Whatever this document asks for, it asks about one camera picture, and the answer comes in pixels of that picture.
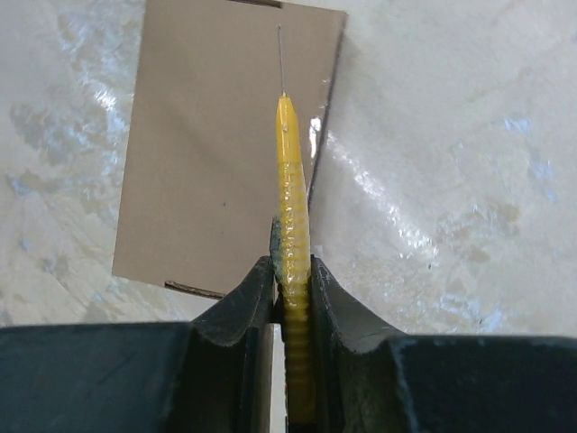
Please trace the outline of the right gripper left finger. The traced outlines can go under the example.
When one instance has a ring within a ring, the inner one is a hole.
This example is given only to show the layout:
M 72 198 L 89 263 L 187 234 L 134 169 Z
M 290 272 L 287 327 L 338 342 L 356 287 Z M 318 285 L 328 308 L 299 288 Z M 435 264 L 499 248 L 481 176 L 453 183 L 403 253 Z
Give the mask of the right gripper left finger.
M 274 271 L 189 322 L 5 327 L 4 432 L 266 432 Z

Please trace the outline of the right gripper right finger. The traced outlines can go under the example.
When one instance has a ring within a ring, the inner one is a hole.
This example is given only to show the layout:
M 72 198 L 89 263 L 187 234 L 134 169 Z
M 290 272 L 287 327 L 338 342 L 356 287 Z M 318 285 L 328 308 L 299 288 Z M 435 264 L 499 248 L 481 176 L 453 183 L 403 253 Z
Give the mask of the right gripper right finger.
M 573 432 L 576 342 L 406 334 L 312 262 L 320 432 Z

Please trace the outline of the brown cardboard express box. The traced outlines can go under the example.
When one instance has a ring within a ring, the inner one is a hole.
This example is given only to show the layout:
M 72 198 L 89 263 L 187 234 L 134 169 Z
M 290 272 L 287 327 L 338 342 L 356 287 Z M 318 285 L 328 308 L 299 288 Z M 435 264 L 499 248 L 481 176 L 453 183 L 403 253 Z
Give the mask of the brown cardboard express box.
M 312 179 L 346 20 L 285 2 L 145 7 L 112 271 L 215 299 L 187 327 L 172 431 L 270 426 L 278 99 Z

